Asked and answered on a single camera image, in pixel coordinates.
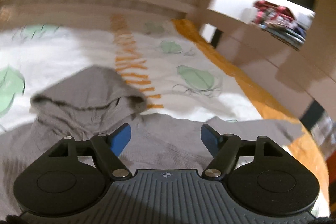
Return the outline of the white leaf-print bed sheet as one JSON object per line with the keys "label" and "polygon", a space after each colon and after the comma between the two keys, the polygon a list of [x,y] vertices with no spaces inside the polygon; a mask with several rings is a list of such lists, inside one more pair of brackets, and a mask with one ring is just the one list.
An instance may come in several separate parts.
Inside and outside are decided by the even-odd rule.
{"label": "white leaf-print bed sheet", "polygon": [[85,29],[1,28],[1,216],[18,214],[17,176],[58,140],[132,127],[131,169],[198,169],[203,123],[244,139],[267,135],[316,176],[302,126],[179,22],[115,16]]}

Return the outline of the grey knitted hooded sweater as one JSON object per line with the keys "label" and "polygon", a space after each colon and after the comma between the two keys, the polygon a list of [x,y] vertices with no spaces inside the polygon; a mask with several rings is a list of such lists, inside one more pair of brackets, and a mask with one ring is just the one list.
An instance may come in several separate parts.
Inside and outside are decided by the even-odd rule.
{"label": "grey knitted hooded sweater", "polygon": [[110,68],[35,93],[33,122],[1,135],[1,223],[290,223],[311,218],[315,177],[287,121],[143,115]]}

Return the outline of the beige wooden right bed rail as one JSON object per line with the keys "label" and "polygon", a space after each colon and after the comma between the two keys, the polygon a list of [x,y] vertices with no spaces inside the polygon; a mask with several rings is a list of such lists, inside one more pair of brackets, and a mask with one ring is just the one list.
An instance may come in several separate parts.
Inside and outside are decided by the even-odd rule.
{"label": "beige wooden right bed rail", "polygon": [[196,26],[221,30],[218,51],[299,117],[316,100],[335,116],[335,0],[314,0],[306,42],[295,50],[268,32],[209,10],[199,0],[190,15]]}

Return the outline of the colourful clothes pile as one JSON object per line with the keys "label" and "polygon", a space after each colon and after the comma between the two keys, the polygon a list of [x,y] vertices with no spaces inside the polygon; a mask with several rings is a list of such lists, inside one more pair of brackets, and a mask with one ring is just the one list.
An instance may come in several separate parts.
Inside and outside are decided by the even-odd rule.
{"label": "colourful clothes pile", "polygon": [[257,9],[257,13],[251,24],[297,50],[303,46],[307,30],[315,17],[314,12],[294,15],[290,8],[264,0],[256,1],[253,7]]}

